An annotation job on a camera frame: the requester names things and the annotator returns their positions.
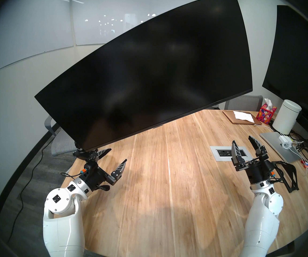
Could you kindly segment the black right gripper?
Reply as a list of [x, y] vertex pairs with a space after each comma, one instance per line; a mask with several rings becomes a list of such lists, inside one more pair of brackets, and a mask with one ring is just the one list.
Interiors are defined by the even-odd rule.
[[261, 183], [270, 179], [271, 172], [274, 170], [273, 164], [268, 160], [265, 146], [261, 145], [254, 137], [249, 136], [253, 148], [256, 152], [255, 159], [246, 162], [235, 141], [232, 141], [231, 155], [232, 162], [236, 171], [245, 170], [251, 185]]

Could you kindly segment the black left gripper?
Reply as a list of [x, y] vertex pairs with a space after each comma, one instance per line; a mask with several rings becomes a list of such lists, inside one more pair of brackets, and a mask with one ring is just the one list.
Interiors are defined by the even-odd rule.
[[89, 160], [86, 159], [86, 164], [83, 170], [81, 170], [80, 175], [80, 180], [87, 185], [90, 191], [95, 191], [97, 189], [108, 191], [110, 187], [101, 184], [107, 182], [113, 186], [122, 177], [127, 159], [125, 159], [110, 175], [97, 164], [97, 161], [106, 156], [111, 150], [111, 148], [108, 148], [90, 151]]

